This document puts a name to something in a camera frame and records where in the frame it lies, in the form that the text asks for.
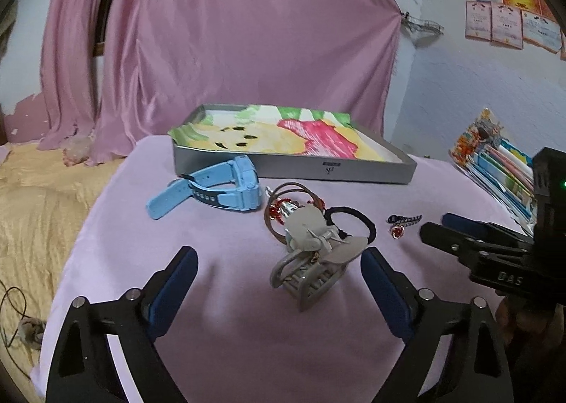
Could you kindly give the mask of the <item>person's right hand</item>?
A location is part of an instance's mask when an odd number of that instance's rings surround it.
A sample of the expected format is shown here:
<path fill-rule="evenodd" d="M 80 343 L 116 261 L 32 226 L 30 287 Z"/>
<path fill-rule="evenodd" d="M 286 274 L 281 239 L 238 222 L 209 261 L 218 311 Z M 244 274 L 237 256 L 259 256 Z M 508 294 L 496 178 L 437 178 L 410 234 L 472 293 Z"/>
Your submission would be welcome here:
<path fill-rule="evenodd" d="M 554 306 L 552 314 L 539 315 L 520 307 L 509 296 L 501 300 L 496 310 L 496 322 L 507 345 L 525 334 L 542 349 L 554 349 L 561 345 L 565 331 L 564 308 L 561 304 Z"/>

